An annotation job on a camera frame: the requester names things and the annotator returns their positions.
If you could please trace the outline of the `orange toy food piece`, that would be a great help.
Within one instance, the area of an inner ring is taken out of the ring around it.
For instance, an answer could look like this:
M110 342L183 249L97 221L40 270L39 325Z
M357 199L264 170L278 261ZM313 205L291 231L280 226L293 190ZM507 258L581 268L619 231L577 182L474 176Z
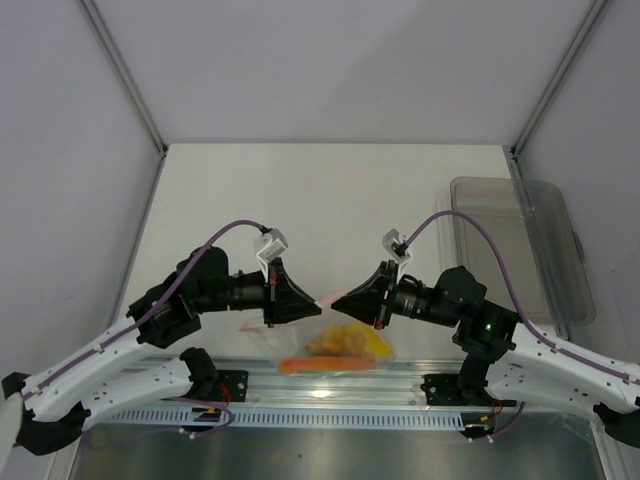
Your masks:
M306 345L306 351L314 356L365 357L364 337L347 327L330 327Z

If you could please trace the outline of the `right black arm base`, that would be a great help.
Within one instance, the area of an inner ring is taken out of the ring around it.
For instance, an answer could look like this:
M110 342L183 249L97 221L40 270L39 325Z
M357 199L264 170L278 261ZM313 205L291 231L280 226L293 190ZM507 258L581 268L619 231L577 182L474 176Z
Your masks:
M503 355L503 352L468 353L458 373L425 374L420 389L426 403L442 407L490 407L501 401L506 407L515 407L518 400L489 392L489 368Z

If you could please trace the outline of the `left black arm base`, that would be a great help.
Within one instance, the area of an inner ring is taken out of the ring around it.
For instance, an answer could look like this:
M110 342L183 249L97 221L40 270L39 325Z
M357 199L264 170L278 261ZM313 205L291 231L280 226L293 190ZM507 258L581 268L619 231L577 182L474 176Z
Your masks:
M190 347L167 362L163 371L169 375L171 387L177 385L171 398L184 398L220 403L243 403L246 400L249 372L238 369L219 369L203 348Z

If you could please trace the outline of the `yellow toy mango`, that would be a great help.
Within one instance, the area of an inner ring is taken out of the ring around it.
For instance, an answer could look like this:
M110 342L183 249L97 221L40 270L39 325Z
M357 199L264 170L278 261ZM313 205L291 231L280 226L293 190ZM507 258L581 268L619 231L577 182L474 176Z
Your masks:
M375 357L390 357L393 347L373 327L357 322L350 325L354 332L361 334L366 340L366 352Z

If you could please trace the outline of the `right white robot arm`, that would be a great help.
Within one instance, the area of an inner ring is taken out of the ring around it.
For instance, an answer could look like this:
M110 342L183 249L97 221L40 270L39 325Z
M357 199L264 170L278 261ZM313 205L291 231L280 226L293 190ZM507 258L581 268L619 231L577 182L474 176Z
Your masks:
M525 403L600 423L611 438L639 445L639 367L603 357L525 324L486 299L487 289L464 267L445 270L432 287L399 276L383 261L363 284L331 305L377 330L392 316L453 329L466 357L451 387L422 389L441 405Z

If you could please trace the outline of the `red toy meat slice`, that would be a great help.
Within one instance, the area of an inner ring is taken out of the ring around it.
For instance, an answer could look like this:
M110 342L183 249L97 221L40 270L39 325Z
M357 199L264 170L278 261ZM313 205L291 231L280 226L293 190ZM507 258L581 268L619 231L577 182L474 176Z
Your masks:
M335 373L375 370L376 362L361 357L292 357L279 364L279 371L285 375L300 373Z

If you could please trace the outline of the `clear zip top bag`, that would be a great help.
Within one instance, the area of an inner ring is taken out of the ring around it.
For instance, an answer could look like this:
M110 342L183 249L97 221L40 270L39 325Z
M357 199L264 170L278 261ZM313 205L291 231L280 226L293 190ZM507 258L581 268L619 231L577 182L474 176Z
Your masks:
M387 337L331 308L344 294L336 290L320 300L318 316L273 327L249 320L240 331L282 375L327 377L388 369L396 352Z

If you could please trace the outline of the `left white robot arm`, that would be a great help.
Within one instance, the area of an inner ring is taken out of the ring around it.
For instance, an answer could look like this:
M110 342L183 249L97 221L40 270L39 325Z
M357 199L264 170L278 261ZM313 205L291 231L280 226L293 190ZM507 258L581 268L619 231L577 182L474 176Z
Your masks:
M190 347L158 367L126 368L201 328L204 313L259 310L267 326L316 316L317 301L289 277L280 257L262 269L230 274L226 253L193 252L163 283L132 303L103 334L39 374L1 382L1 454L20 446L47 455L74 443L101 420L164 399L213 400L219 373L203 348Z

